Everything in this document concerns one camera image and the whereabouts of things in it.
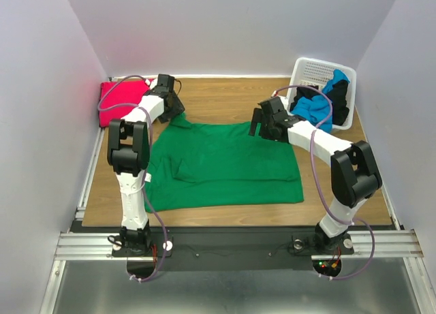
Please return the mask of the green t shirt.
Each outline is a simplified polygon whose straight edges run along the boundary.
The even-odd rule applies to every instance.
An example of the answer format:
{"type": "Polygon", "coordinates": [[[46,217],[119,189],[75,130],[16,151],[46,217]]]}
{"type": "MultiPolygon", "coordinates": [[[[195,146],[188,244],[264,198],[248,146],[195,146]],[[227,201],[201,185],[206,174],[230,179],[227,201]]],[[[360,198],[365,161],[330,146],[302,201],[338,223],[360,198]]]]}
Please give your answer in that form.
{"type": "Polygon", "coordinates": [[[250,136],[249,128],[173,119],[153,145],[145,209],[303,202],[292,146],[250,136]]]}

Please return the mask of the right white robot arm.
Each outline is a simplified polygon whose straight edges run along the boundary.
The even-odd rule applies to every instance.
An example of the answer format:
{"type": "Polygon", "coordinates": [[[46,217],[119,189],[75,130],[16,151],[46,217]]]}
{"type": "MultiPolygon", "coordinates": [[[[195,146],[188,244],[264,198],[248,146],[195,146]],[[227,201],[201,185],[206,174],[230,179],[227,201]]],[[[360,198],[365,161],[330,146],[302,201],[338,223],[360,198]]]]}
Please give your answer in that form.
{"type": "Polygon", "coordinates": [[[382,186],[382,178],[370,145],[349,142],[316,128],[308,120],[291,115],[279,96],[259,103],[253,110],[249,135],[285,142],[309,152],[315,184],[326,214],[315,226],[314,247],[328,253],[338,247],[362,205],[382,186]],[[325,203],[315,171],[317,157],[330,167],[333,192],[331,205],[325,203]]]}

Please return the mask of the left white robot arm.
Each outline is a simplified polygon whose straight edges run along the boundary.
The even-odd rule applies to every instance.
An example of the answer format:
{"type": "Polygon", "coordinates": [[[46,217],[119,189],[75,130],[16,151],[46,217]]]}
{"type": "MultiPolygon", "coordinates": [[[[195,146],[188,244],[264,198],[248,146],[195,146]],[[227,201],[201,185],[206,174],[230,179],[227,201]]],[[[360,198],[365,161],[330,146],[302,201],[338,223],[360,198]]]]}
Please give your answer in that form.
{"type": "Polygon", "coordinates": [[[174,90],[176,78],[160,74],[149,82],[136,76],[149,87],[138,104],[126,101],[99,107],[100,111],[129,108],[119,119],[108,125],[107,160],[119,184],[122,204],[122,221],[119,235],[111,236],[113,253],[117,256],[147,256],[156,254],[151,240],[149,218],[145,209],[144,184],[151,157],[153,122],[168,122],[185,111],[174,90]]]}

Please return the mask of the folded pink t shirt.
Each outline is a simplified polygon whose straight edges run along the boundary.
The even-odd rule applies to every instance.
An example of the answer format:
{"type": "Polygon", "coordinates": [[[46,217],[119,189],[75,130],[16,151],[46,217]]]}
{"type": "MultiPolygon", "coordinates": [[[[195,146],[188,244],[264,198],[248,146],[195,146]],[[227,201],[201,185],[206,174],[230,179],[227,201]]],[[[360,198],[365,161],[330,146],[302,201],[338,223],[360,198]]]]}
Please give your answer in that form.
{"type": "MultiPolygon", "coordinates": [[[[129,103],[139,104],[142,96],[150,89],[154,79],[127,80],[113,90],[102,102],[102,108],[129,103]]],[[[121,119],[131,111],[132,107],[118,107],[107,112],[99,113],[99,126],[106,128],[112,119],[121,119]]]]}

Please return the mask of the white plastic laundry basket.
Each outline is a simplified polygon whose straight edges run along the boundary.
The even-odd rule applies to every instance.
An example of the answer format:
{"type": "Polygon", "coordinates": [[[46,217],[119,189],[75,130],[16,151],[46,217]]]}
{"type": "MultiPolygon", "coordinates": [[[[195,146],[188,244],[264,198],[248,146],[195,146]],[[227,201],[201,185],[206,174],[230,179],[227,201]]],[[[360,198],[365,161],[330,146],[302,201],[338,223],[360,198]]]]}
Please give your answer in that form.
{"type": "Polygon", "coordinates": [[[295,62],[290,78],[290,84],[315,85],[319,89],[323,89],[334,78],[334,70],[336,69],[344,73],[349,80],[345,96],[349,114],[342,125],[332,125],[333,132],[348,130],[352,127],[357,83],[356,71],[342,64],[300,57],[295,62]]]}

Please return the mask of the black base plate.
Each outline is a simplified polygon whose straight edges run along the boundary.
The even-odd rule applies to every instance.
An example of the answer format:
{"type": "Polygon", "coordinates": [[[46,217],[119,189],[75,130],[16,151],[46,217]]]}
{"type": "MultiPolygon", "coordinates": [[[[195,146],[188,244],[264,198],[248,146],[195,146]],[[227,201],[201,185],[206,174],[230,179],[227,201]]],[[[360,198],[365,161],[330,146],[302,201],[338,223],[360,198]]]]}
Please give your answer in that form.
{"type": "Polygon", "coordinates": [[[324,238],[315,227],[171,227],[145,235],[108,237],[112,256],[127,260],[127,271],[148,277],[161,272],[312,270],[338,272],[340,255],[354,253],[351,237],[324,238]]]}

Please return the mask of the aluminium frame rail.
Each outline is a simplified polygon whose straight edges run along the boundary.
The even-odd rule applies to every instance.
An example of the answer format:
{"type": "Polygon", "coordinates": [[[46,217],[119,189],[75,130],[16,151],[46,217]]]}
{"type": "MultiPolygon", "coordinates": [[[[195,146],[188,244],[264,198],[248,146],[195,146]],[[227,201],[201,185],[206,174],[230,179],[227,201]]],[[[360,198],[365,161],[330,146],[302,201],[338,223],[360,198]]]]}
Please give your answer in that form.
{"type": "MultiPolygon", "coordinates": [[[[118,187],[104,167],[108,133],[100,131],[78,211],[60,235],[43,313],[434,313],[416,233],[401,229],[385,191],[358,216],[371,224],[350,230],[354,253],[342,255],[335,280],[312,270],[161,272],[137,282],[127,260],[112,256],[109,235],[121,220],[118,187]]],[[[315,227],[324,216],[311,178],[308,154],[296,156],[305,200],[163,211],[151,228],[315,227]]]]}

